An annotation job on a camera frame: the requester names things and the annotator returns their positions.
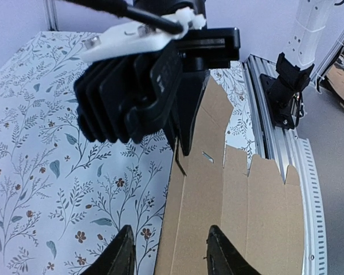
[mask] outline cardboard flap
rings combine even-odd
[[[247,216],[247,153],[227,146],[221,230],[243,256],[246,254]]]
[[[288,221],[288,270],[301,270],[303,258],[293,252],[304,251],[304,216],[300,179],[295,167],[289,165],[286,177],[287,221]]]
[[[224,138],[220,127],[200,109],[183,185],[173,275],[206,273],[207,233],[221,222]]]
[[[208,81],[201,108],[225,131],[233,112],[233,105],[228,100],[223,87],[212,77]]]
[[[299,176],[289,166],[283,183],[274,160],[227,146],[221,228],[262,275],[301,274],[304,224]]]

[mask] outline black bracket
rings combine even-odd
[[[310,74],[314,68],[312,64],[305,70],[293,66],[281,53],[276,63],[279,76],[273,78],[266,74],[260,75],[270,117],[275,126],[284,129],[294,129],[298,125],[302,110],[302,91],[311,81]],[[296,105],[296,122],[292,110]]]

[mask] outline table surface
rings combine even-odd
[[[76,118],[78,53],[92,33],[41,32],[0,70],[0,274],[80,274],[131,224],[136,273],[152,274],[172,151],[89,143]],[[212,71],[234,111],[226,143],[256,152],[242,66]]]

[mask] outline cardboard box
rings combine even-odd
[[[326,77],[334,92],[340,97],[340,105],[344,109],[344,69],[334,64]]]
[[[181,150],[175,152],[156,275],[207,274],[211,225],[218,225],[261,274],[302,273],[304,220],[298,173],[290,166],[284,184],[275,161],[255,155],[247,175],[246,153],[225,149],[232,111],[226,93],[211,78],[191,153],[184,158]]]

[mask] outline metal frame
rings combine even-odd
[[[59,31],[55,0],[43,0],[47,28],[50,31]]]
[[[300,139],[296,130],[274,127],[260,83],[264,73],[277,77],[275,63],[250,56],[244,64],[244,75],[251,105],[251,117],[258,154],[274,159],[286,178],[288,165],[296,167],[301,183],[305,226],[305,275],[327,275],[326,229],[316,165],[310,142]]]
[[[335,42],[334,46],[329,51],[326,58],[319,64],[316,71],[312,72],[311,74],[311,82],[316,85],[318,78],[324,78],[324,76],[329,71],[330,62],[334,59],[334,57],[338,54],[338,52],[344,47],[344,30],[339,35],[338,40]]]

